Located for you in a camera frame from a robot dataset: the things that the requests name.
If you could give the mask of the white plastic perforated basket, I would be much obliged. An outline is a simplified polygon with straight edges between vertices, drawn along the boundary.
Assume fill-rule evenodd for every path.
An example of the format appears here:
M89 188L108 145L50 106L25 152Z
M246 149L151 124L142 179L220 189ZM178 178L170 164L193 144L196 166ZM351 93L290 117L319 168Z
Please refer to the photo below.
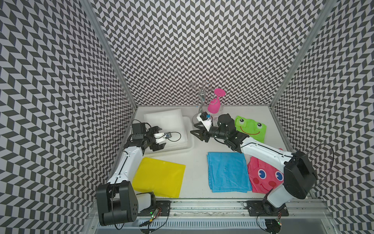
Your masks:
M148 123L155 123L162 129L158 134L155 134L155 138L157 143L165 145L162 150L158 151L148 148L145 151L146 155L187 150L193 145L191 137L187 135L187 131L192 129L192 123L188 117L182 117L178 120L159 119L159 121L148 121Z

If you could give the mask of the yellow raincoat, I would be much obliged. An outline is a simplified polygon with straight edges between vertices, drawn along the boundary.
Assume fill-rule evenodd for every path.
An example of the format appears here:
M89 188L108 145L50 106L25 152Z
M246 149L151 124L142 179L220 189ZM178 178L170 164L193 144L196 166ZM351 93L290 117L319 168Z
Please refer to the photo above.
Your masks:
M152 158L142 159L132 186L141 193L153 192L157 197L179 198L186 166Z

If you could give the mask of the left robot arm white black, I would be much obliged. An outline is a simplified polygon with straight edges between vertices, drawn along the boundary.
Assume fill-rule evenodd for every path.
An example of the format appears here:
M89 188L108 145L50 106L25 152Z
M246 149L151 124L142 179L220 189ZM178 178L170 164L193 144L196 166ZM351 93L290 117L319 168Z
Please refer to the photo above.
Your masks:
M157 142L155 135L162 130L158 126L147 129L147 123L135 123L132 132L124 144L119 162L108 182L96 189L96 203L99 224L101 226L134 222L139 213L156 207L153 192L135 194L132 181L144 158L146 149L153 151L164 149L165 143Z

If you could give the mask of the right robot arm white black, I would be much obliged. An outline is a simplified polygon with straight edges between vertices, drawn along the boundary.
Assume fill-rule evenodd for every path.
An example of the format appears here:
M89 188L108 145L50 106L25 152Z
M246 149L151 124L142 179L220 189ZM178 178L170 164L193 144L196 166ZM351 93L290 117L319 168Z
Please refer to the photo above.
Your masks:
M257 141L254 137L258 133L238 130L230 114L220 115L217 126L213 125L207 112L198 114L196 119L196 130L191 134L200 141L221 139L231 150L250 155L275 168L274 176L280 184L272 186L261 203L250 204L253 209L259 208L260 213L267 216L280 214L290 200L305 199L316 183L317 174L307 154L283 151Z

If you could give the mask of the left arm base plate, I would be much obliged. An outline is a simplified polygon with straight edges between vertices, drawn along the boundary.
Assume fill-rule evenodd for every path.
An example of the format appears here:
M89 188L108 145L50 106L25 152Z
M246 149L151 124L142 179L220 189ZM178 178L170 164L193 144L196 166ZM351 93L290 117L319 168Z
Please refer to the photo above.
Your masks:
M159 209L160 216L168 217L170 214L170 205L171 205L170 200L156 201L154 205L151 205L149 208L146 208L142 210L141 212L139 212L138 216L151 217L151 215L156 211L156 209Z

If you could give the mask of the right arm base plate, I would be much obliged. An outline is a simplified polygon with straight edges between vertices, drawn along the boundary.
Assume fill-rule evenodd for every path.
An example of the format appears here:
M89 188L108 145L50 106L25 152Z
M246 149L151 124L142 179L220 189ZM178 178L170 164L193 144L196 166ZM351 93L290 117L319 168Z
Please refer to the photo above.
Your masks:
M248 209L249 215L255 216L289 216L288 209L285 204L280 207L271 205L268 201L248 200L244 202L245 207Z

